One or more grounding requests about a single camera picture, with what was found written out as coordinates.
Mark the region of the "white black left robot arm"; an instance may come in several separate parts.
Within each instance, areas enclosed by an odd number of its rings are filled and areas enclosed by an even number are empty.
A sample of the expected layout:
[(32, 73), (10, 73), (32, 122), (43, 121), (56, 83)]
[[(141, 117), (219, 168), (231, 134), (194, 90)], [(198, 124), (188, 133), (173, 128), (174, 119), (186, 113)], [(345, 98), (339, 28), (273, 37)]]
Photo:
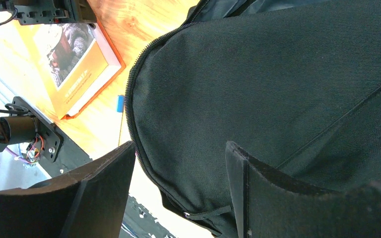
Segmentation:
[[(0, 26), (17, 20), (22, 26), (57, 23), (96, 23), (97, 18), (86, 0), (0, 0), (0, 12), (9, 12), (10, 18)], [(38, 139), (42, 134), (54, 133), (49, 123), (26, 106), (15, 102), (0, 110), (0, 152), (8, 145)]]

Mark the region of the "orange cover book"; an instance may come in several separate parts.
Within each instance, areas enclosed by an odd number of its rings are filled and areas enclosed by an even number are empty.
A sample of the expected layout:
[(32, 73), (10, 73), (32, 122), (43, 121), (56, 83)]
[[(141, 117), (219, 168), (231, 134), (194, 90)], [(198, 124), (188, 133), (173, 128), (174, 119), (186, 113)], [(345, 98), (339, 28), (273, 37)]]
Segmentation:
[(76, 117), (125, 67), (100, 22), (14, 27), (59, 119)]

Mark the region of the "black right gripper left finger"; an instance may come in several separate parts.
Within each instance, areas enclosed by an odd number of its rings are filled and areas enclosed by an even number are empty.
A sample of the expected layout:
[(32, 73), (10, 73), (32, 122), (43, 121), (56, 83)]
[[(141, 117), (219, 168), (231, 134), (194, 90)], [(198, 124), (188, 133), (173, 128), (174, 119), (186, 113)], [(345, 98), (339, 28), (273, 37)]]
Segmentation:
[(29, 188), (0, 191), (0, 238), (116, 238), (135, 164), (126, 142)]

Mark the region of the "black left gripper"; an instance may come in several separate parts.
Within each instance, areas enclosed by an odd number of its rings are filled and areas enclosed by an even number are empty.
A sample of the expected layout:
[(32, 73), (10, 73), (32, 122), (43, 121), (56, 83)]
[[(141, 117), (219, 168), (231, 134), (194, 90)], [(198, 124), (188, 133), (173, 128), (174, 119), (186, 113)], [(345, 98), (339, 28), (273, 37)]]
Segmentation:
[(0, 12), (10, 12), (20, 25), (97, 23), (86, 0), (0, 0)]

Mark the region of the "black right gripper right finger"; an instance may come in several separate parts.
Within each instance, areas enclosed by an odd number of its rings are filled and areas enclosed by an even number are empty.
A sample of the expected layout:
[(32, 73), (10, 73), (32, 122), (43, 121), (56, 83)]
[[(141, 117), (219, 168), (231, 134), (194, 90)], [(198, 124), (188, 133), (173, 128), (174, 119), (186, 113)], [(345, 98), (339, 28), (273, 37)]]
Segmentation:
[(381, 238), (381, 182), (337, 192), (293, 178), (233, 141), (225, 161), (240, 238)]

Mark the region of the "black student backpack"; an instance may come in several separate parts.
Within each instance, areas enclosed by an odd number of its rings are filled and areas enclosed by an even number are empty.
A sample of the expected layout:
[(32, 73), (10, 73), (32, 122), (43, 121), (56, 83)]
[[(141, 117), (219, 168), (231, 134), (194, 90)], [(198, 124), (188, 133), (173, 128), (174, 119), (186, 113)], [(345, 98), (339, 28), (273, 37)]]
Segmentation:
[(202, 0), (131, 69), (125, 111), (163, 206), (238, 238), (225, 150), (337, 192), (381, 182), (381, 0)]

